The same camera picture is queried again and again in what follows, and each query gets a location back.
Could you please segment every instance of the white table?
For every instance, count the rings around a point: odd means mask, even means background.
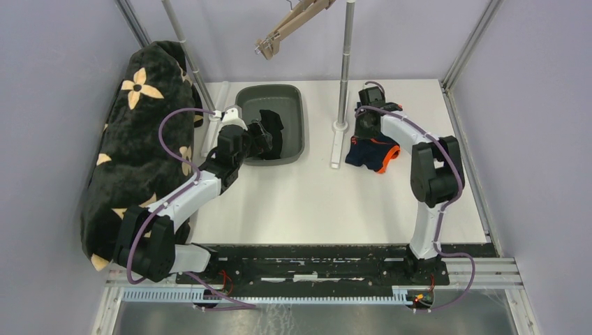
[[[388,101],[403,105],[407,115],[428,131],[452,135],[452,125],[437,80],[379,80]],[[401,152],[385,174],[343,163],[353,134],[357,92],[363,80],[349,83],[347,120],[339,170],[330,168],[339,81],[233,82],[226,105],[237,93],[259,84],[291,84],[304,106],[305,148],[291,164],[243,165],[239,179],[192,218],[192,241],[202,244],[406,244],[415,227],[417,200],[410,188],[410,154]],[[215,99],[220,83],[209,84]],[[196,130],[199,152],[207,123]],[[195,157],[196,163],[201,159]],[[484,243],[485,235],[471,186],[447,211],[441,241]]]

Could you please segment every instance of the floor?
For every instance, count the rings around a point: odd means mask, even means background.
[[[436,291],[444,304],[459,292]],[[261,305],[254,311],[203,313],[189,304],[121,305],[114,334],[517,334],[502,290],[472,290],[458,305],[413,315],[403,306]]]
[[[192,241],[201,244],[406,244],[415,227],[417,200],[410,189],[410,154],[385,174],[345,163],[330,168],[339,81],[274,82],[296,86],[302,95],[306,144],[298,161],[275,167],[243,165],[239,179],[192,218]],[[349,83],[343,158],[353,134],[353,110],[364,81]],[[399,103],[416,123],[436,135],[453,134],[437,80],[380,80],[388,101]],[[230,84],[226,105],[237,93],[266,82]],[[209,84],[215,100],[220,83]],[[207,124],[195,134],[201,150]],[[485,235],[467,183],[445,216],[441,241],[484,243]]]

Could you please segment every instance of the gray bin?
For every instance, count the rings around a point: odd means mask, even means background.
[[[246,124],[261,120],[259,110],[273,110],[279,114],[283,130],[280,159],[265,161],[258,157],[245,159],[247,165],[271,166],[289,164],[304,151],[304,111],[300,91],[292,85],[258,85],[242,89],[236,104],[242,108]]]

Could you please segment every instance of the vertical pole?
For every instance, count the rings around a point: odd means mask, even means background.
[[[189,68],[193,71],[193,75],[195,76],[195,83],[198,86],[198,90],[202,95],[202,98],[205,101],[205,105],[207,106],[208,110],[216,110],[216,106],[212,101],[212,97],[209,95],[209,92],[205,86],[205,82],[203,81],[202,75],[200,73],[200,68],[198,67],[198,63],[195,60],[195,55],[191,51],[191,48],[187,47],[187,39],[185,38],[185,34],[183,33],[183,29],[181,29],[181,24],[177,19],[177,15],[175,11],[172,9],[170,4],[170,0],[162,0],[163,6],[165,7],[165,11],[167,12],[168,19],[172,25],[172,28],[175,30],[175,34],[177,35],[177,40],[181,43],[181,47],[187,56],[187,61],[189,62]]]
[[[346,100],[348,93],[348,78],[350,72],[351,36],[353,30],[353,9],[355,0],[348,0],[346,7],[346,32],[343,37],[343,59],[341,60],[341,83],[339,85],[339,111],[337,111],[337,125],[342,126],[346,121]]]

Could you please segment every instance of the white bracket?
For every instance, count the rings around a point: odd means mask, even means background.
[[[217,145],[218,142],[218,130],[220,126],[221,110],[224,110],[226,104],[226,98],[228,97],[228,91],[230,90],[229,82],[222,82],[222,87],[218,91],[216,97],[216,115],[208,114],[209,124],[207,125],[207,132],[205,135],[204,143],[202,145],[202,151],[200,155],[207,157],[207,154]]]
[[[350,98],[350,92],[346,94],[346,116],[347,116],[347,108]],[[340,126],[337,124],[337,121],[333,122],[333,131],[335,135],[333,137],[333,148],[331,151],[331,168],[339,169],[341,164],[341,152],[343,151],[343,137],[348,130],[348,122],[343,120],[343,125]]]

